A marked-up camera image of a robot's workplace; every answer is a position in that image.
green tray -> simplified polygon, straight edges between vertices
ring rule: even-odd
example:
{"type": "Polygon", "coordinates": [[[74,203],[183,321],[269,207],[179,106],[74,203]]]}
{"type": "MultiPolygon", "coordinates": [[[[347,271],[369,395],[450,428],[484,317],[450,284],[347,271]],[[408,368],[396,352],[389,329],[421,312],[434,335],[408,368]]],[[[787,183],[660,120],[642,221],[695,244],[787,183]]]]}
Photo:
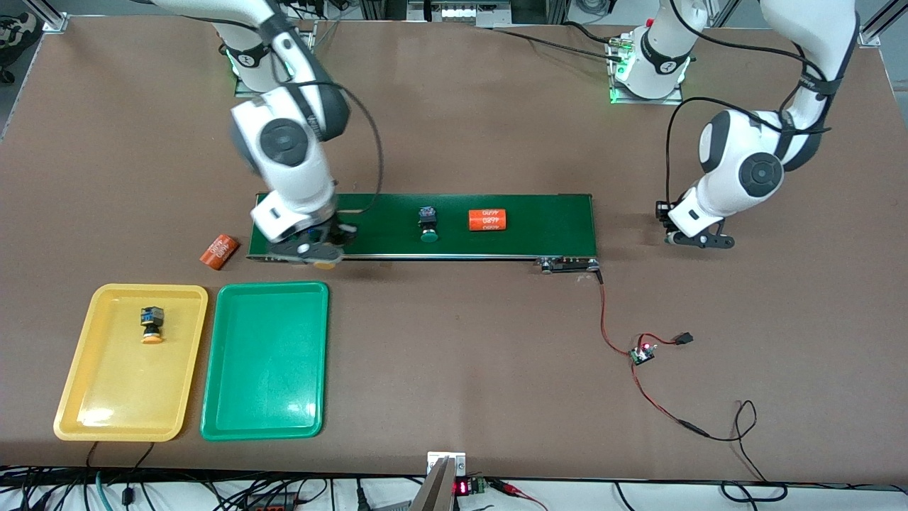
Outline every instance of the green tray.
{"type": "Polygon", "coordinates": [[[214,312],[202,437],[317,435],[327,329],[328,287],[322,282],[225,286],[214,312]]]}
{"type": "MultiPolygon", "coordinates": [[[[261,201],[265,194],[259,194],[261,201]]],[[[339,194],[338,209],[361,209],[372,194],[339,194]]],[[[362,215],[340,215],[360,228],[344,246],[351,260],[534,260],[539,257],[596,257],[590,195],[418,195],[383,194],[362,215]],[[419,208],[435,207],[439,240],[419,239],[419,208]],[[505,209],[508,228],[472,232],[470,209],[505,209]]],[[[273,260],[264,235],[252,226],[250,259],[273,260]]]]}

yellow tray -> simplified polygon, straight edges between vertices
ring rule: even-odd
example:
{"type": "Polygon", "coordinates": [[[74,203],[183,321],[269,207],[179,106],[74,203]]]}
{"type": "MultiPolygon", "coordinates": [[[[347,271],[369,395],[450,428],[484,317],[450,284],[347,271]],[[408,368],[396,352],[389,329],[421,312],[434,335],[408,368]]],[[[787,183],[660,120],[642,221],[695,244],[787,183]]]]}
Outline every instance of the yellow tray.
{"type": "Polygon", "coordinates": [[[61,440],[163,442],[183,427],[208,294],[199,286],[108,284],[92,296],[54,432],[61,440]],[[163,342],[139,314],[164,311],[163,342]]]}

tabletop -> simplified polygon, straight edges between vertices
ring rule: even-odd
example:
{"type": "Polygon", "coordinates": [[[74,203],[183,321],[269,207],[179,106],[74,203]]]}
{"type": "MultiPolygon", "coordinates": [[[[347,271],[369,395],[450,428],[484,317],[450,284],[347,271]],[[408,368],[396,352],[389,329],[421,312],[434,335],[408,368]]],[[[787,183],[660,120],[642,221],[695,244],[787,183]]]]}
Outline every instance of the tabletop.
{"type": "MultiPolygon", "coordinates": [[[[606,35],[614,27],[599,27],[606,35]]],[[[520,31],[596,51],[575,29],[520,31]]],[[[763,31],[723,38],[785,47],[763,31]]],[[[221,233],[248,241],[263,182],[228,137],[228,66],[210,25],[75,18],[44,38],[0,145],[0,463],[79,466],[54,413],[93,291],[205,286],[212,297],[183,431],[148,466],[418,474],[430,450],[502,476],[754,479],[735,446],[674,424],[599,334],[591,275],[515,262],[344,262],[330,272],[235,256],[198,261],[221,233]],[[312,439],[209,443],[199,416],[213,299],[234,282],[331,289],[325,417],[312,439]]],[[[798,64],[706,42],[685,94],[771,109],[798,64]]],[[[736,401],[759,422],[748,454],[773,480],[908,482],[908,135],[880,54],[858,49],[818,155],[765,204],[729,219],[737,245],[665,245],[653,217],[672,109],[611,105],[601,60],[458,24],[342,22],[319,48],[368,106],[394,193],[594,197],[611,336],[661,346],[639,368],[662,406],[716,436],[736,401]]],[[[690,105],[672,142],[672,193],[700,175],[717,112],[690,105]]],[[[341,192],[375,183],[363,115],[325,144],[341,192]]],[[[101,445],[131,466],[145,445],[101,445]]]]}

orange can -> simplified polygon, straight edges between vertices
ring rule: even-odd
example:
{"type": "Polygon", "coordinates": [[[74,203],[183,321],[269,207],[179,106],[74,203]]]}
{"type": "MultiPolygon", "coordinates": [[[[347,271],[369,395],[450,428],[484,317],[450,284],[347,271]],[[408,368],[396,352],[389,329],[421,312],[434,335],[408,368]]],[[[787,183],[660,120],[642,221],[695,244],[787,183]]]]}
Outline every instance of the orange can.
{"type": "Polygon", "coordinates": [[[224,263],[227,262],[227,259],[239,246],[240,244],[228,235],[219,235],[214,240],[214,243],[208,247],[208,250],[205,250],[202,257],[199,257],[199,260],[211,269],[220,270],[221,266],[224,266],[224,263]]]}
{"type": "Polygon", "coordinates": [[[503,209],[470,209],[468,219],[471,231],[503,231],[508,226],[503,209]]]}

teal cable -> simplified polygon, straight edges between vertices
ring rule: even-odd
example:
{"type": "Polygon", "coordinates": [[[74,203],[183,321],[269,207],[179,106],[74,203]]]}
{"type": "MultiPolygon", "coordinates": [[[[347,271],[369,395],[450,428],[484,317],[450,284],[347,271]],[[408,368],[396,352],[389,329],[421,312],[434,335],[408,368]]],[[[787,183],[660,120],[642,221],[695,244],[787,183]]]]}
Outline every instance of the teal cable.
{"type": "Polygon", "coordinates": [[[111,503],[107,501],[107,495],[104,494],[104,488],[101,486],[101,471],[94,473],[94,487],[98,489],[98,496],[101,497],[101,504],[104,505],[104,509],[107,511],[114,511],[111,507],[111,503]]]}

